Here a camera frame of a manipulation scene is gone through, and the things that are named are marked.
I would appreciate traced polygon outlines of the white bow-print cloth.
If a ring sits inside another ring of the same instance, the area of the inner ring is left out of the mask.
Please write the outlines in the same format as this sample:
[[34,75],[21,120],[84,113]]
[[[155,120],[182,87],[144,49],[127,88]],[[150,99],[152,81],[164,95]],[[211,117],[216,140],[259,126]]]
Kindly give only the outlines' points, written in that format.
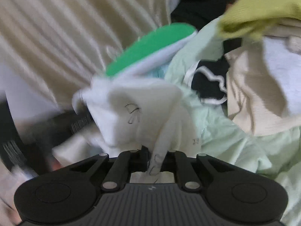
[[97,77],[73,95],[72,106],[76,112],[88,108],[109,155],[146,147],[150,176],[159,173],[167,152],[195,157],[201,150],[181,89],[162,79]]

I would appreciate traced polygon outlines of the black white-trimmed garment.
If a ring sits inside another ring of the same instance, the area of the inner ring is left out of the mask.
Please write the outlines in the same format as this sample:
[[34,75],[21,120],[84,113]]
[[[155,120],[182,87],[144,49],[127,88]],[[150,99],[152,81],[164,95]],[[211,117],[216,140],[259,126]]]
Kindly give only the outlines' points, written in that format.
[[204,104],[222,105],[227,101],[226,74],[228,61],[200,60],[186,72],[183,83],[196,92]]

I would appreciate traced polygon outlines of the light green quilt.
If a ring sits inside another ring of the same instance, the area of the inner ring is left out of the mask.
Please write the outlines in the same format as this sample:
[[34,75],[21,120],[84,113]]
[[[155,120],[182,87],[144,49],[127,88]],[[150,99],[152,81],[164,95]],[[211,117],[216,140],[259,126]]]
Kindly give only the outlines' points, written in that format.
[[221,57],[222,39],[215,35],[218,21],[208,23],[177,52],[165,80],[183,92],[183,102],[201,141],[199,151],[280,183],[289,197],[282,222],[300,225],[300,128],[263,137],[248,135],[224,115],[221,106],[203,105],[183,84],[185,73],[194,63]]

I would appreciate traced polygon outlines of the green and white garment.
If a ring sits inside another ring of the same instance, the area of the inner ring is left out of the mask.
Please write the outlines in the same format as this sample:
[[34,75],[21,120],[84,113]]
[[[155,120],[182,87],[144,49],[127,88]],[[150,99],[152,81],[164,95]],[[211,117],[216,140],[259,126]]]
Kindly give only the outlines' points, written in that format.
[[142,36],[107,67],[105,76],[143,76],[168,63],[198,33],[194,26],[173,23]]

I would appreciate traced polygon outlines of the beige cloth garment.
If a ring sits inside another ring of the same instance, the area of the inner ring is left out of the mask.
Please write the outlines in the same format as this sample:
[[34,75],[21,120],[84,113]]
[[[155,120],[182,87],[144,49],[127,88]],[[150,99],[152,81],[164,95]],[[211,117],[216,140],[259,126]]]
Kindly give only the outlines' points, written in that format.
[[282,21],[226,54],[228,117],[255,136],[300,125],[300,23]]

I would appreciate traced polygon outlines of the beige curtain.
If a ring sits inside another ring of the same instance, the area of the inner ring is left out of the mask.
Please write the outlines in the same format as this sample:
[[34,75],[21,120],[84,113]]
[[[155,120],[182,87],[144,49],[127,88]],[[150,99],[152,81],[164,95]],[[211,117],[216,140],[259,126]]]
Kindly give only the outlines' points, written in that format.
[[68,109],[96,73],[169,22],[168,0],[1,0],[1,59]]

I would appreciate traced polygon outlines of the olive yellow knit garment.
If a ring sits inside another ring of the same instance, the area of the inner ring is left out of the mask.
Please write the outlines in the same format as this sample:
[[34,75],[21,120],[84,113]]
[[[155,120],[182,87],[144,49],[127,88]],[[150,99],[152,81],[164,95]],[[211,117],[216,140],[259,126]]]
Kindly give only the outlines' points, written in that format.
[[300,20],[300,0],[236,0],[219,20],[218,33],[225,39],[260,39],[284,18]]

